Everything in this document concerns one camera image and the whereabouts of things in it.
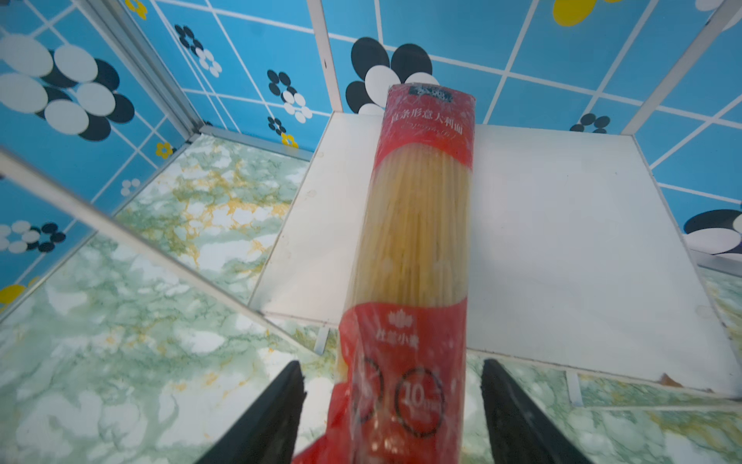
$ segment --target marble floor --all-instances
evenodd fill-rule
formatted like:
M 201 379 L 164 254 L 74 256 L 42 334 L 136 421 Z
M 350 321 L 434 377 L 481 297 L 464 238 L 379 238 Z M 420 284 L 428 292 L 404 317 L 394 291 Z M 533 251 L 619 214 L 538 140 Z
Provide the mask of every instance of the marble floor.
M 246 301 L 308 163 L 202 136 L 119 214 L 160 248 Z M 702 270 L 742 347 L 742 279 Z M 279 321 L 312 346 L 317 327 Z M 298 353 L 129 248 L 96 236 L 0 324 L 0 462 L 192 463 L 291 359 L 308 398 L 296 451 L 325 428 L 337 334 Z M 462 463 L 493 462 L 483 358 L 467 357 Z M 730 402 L 505 362 L 595 463 L 739 463 Z M 667 409 L 704 409 L 668 411 Z

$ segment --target spaghetti package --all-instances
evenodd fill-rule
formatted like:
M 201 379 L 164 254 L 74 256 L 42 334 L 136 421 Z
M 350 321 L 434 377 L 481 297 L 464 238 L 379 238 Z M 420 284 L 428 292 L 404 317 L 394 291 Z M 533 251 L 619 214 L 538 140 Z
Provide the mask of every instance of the spaghetti package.
M 464 406 L 474 97 L 389 91 L 327 431 L 294 464 L 452 464 Z

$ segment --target white board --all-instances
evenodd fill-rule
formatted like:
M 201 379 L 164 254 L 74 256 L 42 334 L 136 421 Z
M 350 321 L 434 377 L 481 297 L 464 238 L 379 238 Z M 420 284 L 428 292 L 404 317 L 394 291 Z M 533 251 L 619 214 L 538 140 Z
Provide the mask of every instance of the white board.
M 337 324 L 381 118 L 334 114 L 250 307 Z M 478 125 L 467 346 L 742 395 L 630 137 Z

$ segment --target red packaging label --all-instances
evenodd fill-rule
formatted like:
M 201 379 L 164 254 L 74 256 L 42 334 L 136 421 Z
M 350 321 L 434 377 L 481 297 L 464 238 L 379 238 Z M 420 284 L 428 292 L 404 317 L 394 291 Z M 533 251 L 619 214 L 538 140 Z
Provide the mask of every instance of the red packaging label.
M 474 108 L 469 94 L 430 84 L 397 84 L 389 90 L 374 169 L 408 143 L 445 151 L 471 169 Z
M 343 314 L 348 380 L 304 463 L 456 463 L 461 449 L 467 300 L 423 308 L 367 303 Z

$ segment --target white wheat logo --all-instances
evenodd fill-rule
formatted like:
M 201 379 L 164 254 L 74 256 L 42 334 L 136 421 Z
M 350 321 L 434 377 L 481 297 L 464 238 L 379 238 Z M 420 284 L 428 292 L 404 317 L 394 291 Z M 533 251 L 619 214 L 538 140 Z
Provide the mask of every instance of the white wheat logo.
M 413 324 L 413 317 L 400 309 L 396 313 L 389 313 L 389 323 L 394 327 L 403 329 Z

